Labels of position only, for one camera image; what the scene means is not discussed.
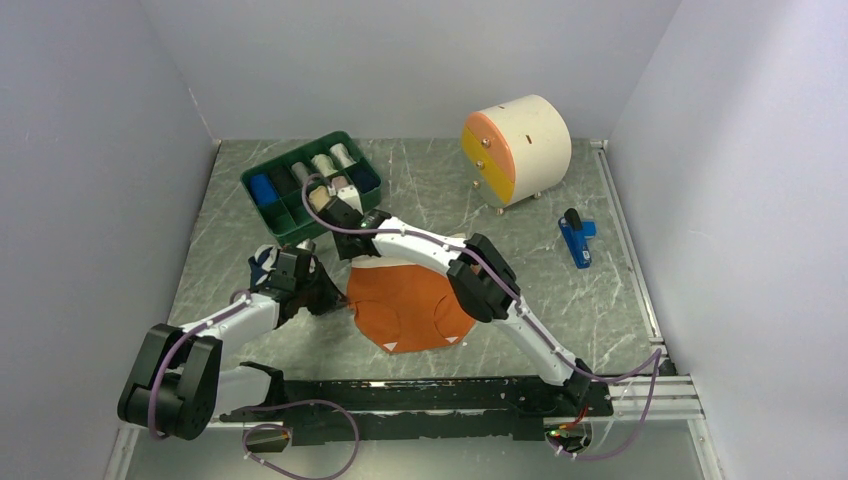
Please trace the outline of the orange cream underwear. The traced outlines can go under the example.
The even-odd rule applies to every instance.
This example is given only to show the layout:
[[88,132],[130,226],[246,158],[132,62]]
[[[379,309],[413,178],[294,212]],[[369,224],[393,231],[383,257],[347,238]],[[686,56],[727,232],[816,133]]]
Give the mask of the orange cream underwear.
[[356,327],[389,354],[452,346],[476,323],[448,279],[399,258],[354,258],[346,295]]

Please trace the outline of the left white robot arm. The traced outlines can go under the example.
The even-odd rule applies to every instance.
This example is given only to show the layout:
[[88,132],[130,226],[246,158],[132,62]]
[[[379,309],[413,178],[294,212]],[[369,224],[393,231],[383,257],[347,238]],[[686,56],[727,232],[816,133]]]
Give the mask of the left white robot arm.
[[209,422],[235,411],[272,420],[285,408],[282,370],[223,359],[269,334],[301,310],[320,316],[347,301],[306,240],[294,247],[263,245],[249,258],[250,284],[227,306],[182,326],[146,333],[117,404],[120,420],[145,427],[156,440],[192,440]]

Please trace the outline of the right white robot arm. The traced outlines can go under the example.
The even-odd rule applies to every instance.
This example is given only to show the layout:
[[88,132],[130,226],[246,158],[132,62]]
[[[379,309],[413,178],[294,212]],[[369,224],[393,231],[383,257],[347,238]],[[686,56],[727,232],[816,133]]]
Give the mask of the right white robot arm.
[[340,256],[390,257],[445,277],[468,316],[498,328],[531,360],[557,412],[584,408],[590,379],[578,369],[585,364],[533,313],[515,272],[488,237],[439,235],[379,209],[361,213],[339,199],[310,215],[334,233]]

